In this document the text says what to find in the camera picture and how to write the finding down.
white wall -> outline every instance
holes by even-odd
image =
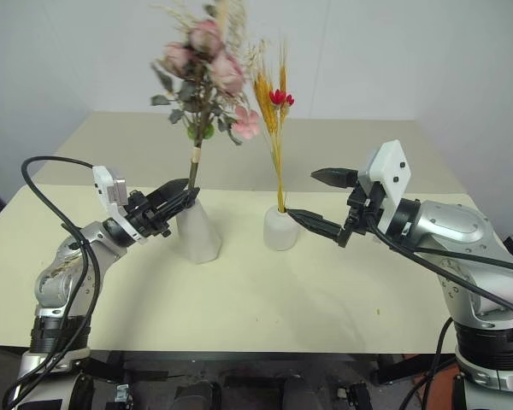
[[[4,200],[21,186],[21,162],[31,155],[55,152],[91,112],[84,98],[80,77],[42,3],[0,0],[0,196]]]
[[[149,62],[178,34],[149,3],[0,0],[6,199],[21,158],[54,151],[88,110],[160,110],[148,105],[160,90]],[[498,230],[513,232],[513,0],[246,3],[253,38],[289,38],[293,117],[418,119]]]

pink rose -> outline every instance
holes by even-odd
[[[211,79],[228,94],[239,94],[243,89],[243,71],[235,57],[222,51],[211,63]]]
[[[199,21],[190,32],[190,44],[195,50],[214,57],[222,48],[221,30],[212,20]]]
[[[160,65],[171,74],[183,77],[185,65],[192,59],[192,53],[181,43],[173,42],[165,46],[165,56],[159,60]]]

white ceramic vase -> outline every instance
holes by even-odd
[[[277,206],[264,215],[264,243],[272,250],[287,250],[297,241],[298,224]]]
[[[194,204],[177,214],[177,229],[183,251],[190,261],[204,263],[217,258],[222,240],[201,202]]]

flower bouquet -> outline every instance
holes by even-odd
[[[277,205],[264,215],[264,242],[274,250],[287,250],[297,241],[298,224],[286,213],[283,186],[283,125],[294,98],[286,89],[286,46],[280,51],[280,88],[274,91],[274,84],[264,60],[261,59],[253,72],[253,91],[262,113],[267,142],[277,176]]]
[[[204,5],[207,18],[197,19],[184,4],[180,11],[165,8],[179,23],[182,41],[166,45],[163,58],[152,64],[165,92],[153,96],[155,106],[174,105],[172,124],[181,123],[192,140],[189,187],[196,184],[202,144],[225,132],[236,145],[258,134],[258,115],[251,111],[243,92],[244,69],[256,60],[257,49],[245,53],[245,8],[241,0],[220,0]],[[212,261],[221,240],[210,224],[201,203],[177,217],[180,239],[188,257],[195,262]]]

green leaf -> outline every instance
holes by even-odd
[[[196,127],[193,124],[190,124],[188,128],[186,128],[186,135],[193,141],[196,137]]]
[[[232,134],[232,130],[230,130],[228,128],[228,136],[230,137],[230,139],[232,140],[232,142],[238,146],[240,146],[243,142],[238,140],[233,134]]]
[[[193,81],[183,81],[179,90],[179,99],[184,102],[194,99],[196,88],[196,83]]]
[[[211,17],[216,17],[216,7],[213,4],[205,4],[203,9],[205,10],[205,13]]]
[[[154,65],[152,65],[152,69],[154,70],[154,73],[156,73],[157,77],[160,79],[163,88],[165,88],[169,92],[173,92],[173,80],[171,79],[171,77],[158,70]]]
[[[224,115],[223,118],[224,118],[224,122],[226,122],[228,130],[231,129],[232,128],[232,124],[237,121],[235,118],[228,117],[227,115]]]
[[[182,115],[182,111],[179,109],[174,109],[169,115],[169,121],[171,121],[171,124],[176,124],[182,118]]]
[[[185,102],[185,111],[188,111],[189,113],[196,113],[198,111],[198,105],[194,100],[191,100],[189,102]]]
[[[226,124],[224,124],[224,121],[222,119],[219,118],[216,123],[219,126],[220,132],[224,132],[227,129]]]
[[[209,124],[207,128],[205,129],[205,134],[203,135],[203,138],[210,139],[215,134],[215,128],[213,127],[213,124]]]
[[[151,105],[169,105],[170,103],[167,97],[161,95],[153,96],[150,99]]]
[[[211,107],[211,113],[216,115],[217,117],[222,114],[222,108],[219,104],[216,102],[213,104],[213,107]]]

